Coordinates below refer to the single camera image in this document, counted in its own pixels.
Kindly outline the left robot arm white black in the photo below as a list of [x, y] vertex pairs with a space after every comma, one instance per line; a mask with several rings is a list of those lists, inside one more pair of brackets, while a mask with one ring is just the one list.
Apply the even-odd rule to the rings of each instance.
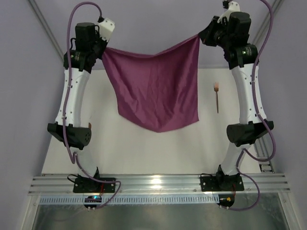
[[88, 150], [92, 131], [90, 126], [81, 125], [81, 108], [92, 68], [96, 60], [102, 58], [114, 29], [114, 22], [106, 18], [98, 24], [78, 23], [75, 37], [67, 36], [63, 95], [58, 115], [53, 123], [48, 124], [47, 130], [64, 144], [70, 161], [77, 164], [78, 183], [102, 182]]

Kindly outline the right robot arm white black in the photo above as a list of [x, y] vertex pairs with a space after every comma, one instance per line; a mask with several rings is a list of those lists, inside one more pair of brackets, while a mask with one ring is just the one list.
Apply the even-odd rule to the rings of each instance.
[[241, 163], [241, 152], [248, 150], [257, 139], [274, 127], [261, 108], [256, 59], [258, 50], [248, 42], [250, 26], [248, 13], [228, 9], [222, 16], [214, 16], [210, 24], [199, 33], [203, 44], [223, 49], [239, 100], [239, 123], [226, 128], [230, 143], [226, 157], [215, 175], [219, 189], [224, 191], [240, 186], [242, 180], [237, 169]]

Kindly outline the purple cloth napkin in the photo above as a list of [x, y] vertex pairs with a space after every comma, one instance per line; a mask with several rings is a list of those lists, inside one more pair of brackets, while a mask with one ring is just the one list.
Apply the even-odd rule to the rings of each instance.
[[199, 46], [195, 35], [154, 55], [107, 48], [102, 62], [119, 115], [157, 133], [198, 122]]

